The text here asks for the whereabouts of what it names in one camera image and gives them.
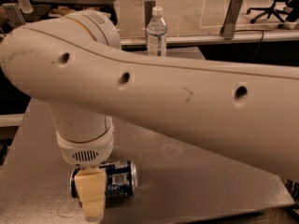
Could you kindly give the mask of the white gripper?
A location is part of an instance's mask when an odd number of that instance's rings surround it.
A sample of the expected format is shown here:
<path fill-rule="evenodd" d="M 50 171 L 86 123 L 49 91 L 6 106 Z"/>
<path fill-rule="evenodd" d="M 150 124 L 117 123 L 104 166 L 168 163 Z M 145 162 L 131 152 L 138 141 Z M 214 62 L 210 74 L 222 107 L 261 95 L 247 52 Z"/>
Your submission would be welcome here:
<path fill-rule="evenodd" d="M 113 125 L 100 137 L 83 143 L 67 141 L 59 133 L 56 135 L 65 162 L 72 166 L 98 166 L 109 158 L 114 146 Z M 75 176 L 75 187 L 88 222 L 104 220 L 106 180 L 106 172 L 97 167 L 80 170 Z"/>

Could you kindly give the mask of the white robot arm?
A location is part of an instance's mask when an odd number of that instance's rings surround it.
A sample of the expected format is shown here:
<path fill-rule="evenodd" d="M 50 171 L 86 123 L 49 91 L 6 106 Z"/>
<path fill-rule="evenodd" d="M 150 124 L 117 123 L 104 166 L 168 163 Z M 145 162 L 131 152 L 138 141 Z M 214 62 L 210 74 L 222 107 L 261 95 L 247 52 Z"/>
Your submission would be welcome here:
<path fill-rule="evenodd" d="M 103 163 L 114 119 L 161 133 L 283 178 L 299 167 L 299 71 L 126 52 L 95 10 L 25 24 L 1 44 L 1 69 L 51 109 L 84 216 L 104 216 Z"/>

